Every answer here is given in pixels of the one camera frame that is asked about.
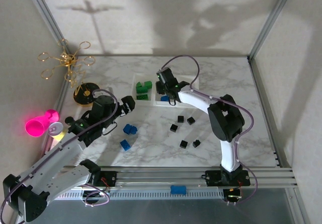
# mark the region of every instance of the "blue block on rail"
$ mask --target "blue block on rail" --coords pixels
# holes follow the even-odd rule
[[[132,127],[133,127],[132,125],[126,124],[125,127],[123,128],[123,132],[125,132],[127,135],[129,135]]]
[[[176,186],[172,185],[171,187],[171,195],[186,195],[187,194],[187,187],[182,185],[182,186]]]
[[[137,128],[135,126],[132,126],[131,129],[130,129],[130,133],[131,134],[136,134],[137,132]]]
[[[120,144],[122,145],[122,147],[124,148],[125,151],[127,151],[131,148],[131,146],[129,145],[129,143],[126,140],[121,141]]]
[[[161,97],[161,101],[162,102],[168,102],[169,101],[169,97],[168,96],[163,96],[163,97]]]

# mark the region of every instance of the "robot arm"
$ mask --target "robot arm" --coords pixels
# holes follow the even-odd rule
[[[159,70],[156,75],[159,78],[155,84],[156,91],[162,95],[167,94],[169,103],[173,100],[175,104],[176,102],[190,104],[209,115],[212,131],[221,143],[221,179],[226,185],[231,185],[242,171],[242,166],[235,157],[233,142],[245,124],[239,109],[220,101],[214,103],[210,98],[190,89],[188,82],[179,83],[168,67]],[[235,103],[230,95],[225,95],[221,99]]]
[[[37,218],[51,201],[71,188],[88,182],[96,185],[100,180],[100,168],[90,160],[84,160],[74,169],[58,177],[55,176],[61,168],[100,137],[103,129],[112,124],[117,117],[130,113],[135,107],[135,101],[131,96],[122,98],[122,102],[123,105],[115,103],[112,97],[106,95],[97,97],[92,109],[80,119],[75,121],[72,117],[66,118],[65,122],[70,125],[68,133],[44,157],[19,176],[10,174],[4,179],[4,193],[8,195],[16,185],[29,176],[29,179],[12,194],[8,202],[25,221],[29,222]],[[117,109],[112,117],[75,138],[88,127],[112,115],[115,108]],[[31,175],[30,173],[39,166],[41,167],[37,172]]]

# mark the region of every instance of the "white wall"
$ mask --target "white wall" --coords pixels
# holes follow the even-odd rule
[[[276,0],[45,0],[93,54],[249,54]]]
[[[311,223],[322,223],[322,0],[288,0],[256,62],[278,144]]]
[[[41,63],[48,51],[60,55],[58,46],[31,0],[0,0],[0,180],[20,174],[39,158],[42,138],[24,130],[25,122],[54,107],[62,85],[63,69],[50,80],[41,71],[56,62]],[[0,188],[0,202],[3,201]],[[10,215],[9,207],[6,216]]]

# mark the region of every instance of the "yellow object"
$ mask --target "yellow object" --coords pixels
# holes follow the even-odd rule
[[[55,140],[57,140],[57,141],[61,141],[62,140],[62,138],[65,136],[65,134],[66,134],[66,130],[64,130],[63,132],[61,132],[59,135],[56,135],[56,136],[52,136]]]

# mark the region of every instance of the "red wire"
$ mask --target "red wire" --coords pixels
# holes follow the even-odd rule
[[[242,192],[242,189],[241,189],[243,184],[239,180],[237,180],[237,181],[239,183],[240,196],[243,197],[243,192]]]
[[[101,181],[103,181],[103,183],[106,185],[106,187],[111,189],[111,187],[106,183],[106,179],[104,177],[101,178]]]

